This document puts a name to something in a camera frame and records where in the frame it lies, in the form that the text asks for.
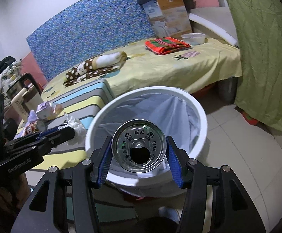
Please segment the metal screw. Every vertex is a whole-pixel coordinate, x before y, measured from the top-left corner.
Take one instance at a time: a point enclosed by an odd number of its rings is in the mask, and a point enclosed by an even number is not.
[[[230,171],[230,167],[229,166],[223,166],[222,169],[225,172],[229,172]]]
[[[51,167],[48,169],[48,171],[50,171],[50,172],[56,172],[56,171],[57,171],[57,167],[51,166]]]
[[[190,165],[196,165],[197,163],[198,163],[198,161],[195,160],[194,158],[190,158],[190,159],[189,159],[189,164],[190,164]]]
[[[91,160],[90,159],[84,159],[83,161],[82,161],[82,164],[84,165],[84,166],[87,166],[87,165],[89,165],[91,163]]]

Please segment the cardboard box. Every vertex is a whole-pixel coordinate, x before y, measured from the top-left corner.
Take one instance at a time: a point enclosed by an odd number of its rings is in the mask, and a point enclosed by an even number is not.
[[[182,40],[182,34],[192,33],[183,0],[150,0],[142,6],[156,37]]]

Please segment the can opening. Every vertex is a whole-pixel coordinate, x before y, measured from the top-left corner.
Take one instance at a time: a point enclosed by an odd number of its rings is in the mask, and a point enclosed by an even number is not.
[[[150,159],[150,151],[145,147],[131,148],[130,157],[136,164],[144,164]]]

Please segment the can lid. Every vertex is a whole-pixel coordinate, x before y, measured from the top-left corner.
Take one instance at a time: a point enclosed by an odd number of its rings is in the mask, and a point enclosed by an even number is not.
[[[112,153],[117,163],[134,173],[155,169],[166,154],[166,138],[153,123],[136,119],[124,123],[112,139]]]

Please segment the folded plaid cloth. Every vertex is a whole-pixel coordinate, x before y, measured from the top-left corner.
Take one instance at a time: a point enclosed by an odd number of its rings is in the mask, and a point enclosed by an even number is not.
[[[191,48],[189,44],[172,37],[149,40],[145,42],[145,46],[158,55],[164,55],[182,49]]]

